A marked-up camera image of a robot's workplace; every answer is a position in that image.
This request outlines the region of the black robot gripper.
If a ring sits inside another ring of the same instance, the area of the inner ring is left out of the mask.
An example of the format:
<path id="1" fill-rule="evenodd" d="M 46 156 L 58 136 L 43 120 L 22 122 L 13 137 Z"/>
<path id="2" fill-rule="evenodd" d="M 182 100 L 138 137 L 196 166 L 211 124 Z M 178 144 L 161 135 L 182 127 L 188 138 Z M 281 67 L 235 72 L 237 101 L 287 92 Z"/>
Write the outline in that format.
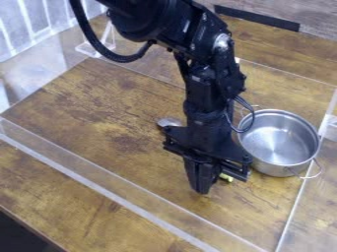
<path id="1" fill-rule="evenodd" d="M 248 181 L 253 158 L 232 138 L 244 133 L 233 128 L 233 102 L 203 111 L 186 101 L 184 109 L 188 125 L 164 128 L 164 149 L 184 158 L 190 186 L 208 194 L 223 173 Z"/>

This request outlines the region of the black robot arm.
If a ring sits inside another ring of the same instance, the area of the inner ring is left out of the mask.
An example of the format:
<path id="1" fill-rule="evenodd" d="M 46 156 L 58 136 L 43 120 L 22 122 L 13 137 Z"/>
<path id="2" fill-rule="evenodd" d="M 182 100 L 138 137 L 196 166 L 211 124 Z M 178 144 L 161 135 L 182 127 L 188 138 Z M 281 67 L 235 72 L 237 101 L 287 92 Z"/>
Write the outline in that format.
<path id="1" fill-rule="evenodd" d="M 207 194 L 227 173 L 245 181 L 253 161 L 235 143 L 235 104 L 247 76 L 235 60 L 225 21 L 195 0 L 98 0 L 109 7 L 120 34 L 154 41 L 174 53 L 186 84 L 188 125 L 166 126 L 164 148 L 181 156 L 192 188 Z"/>

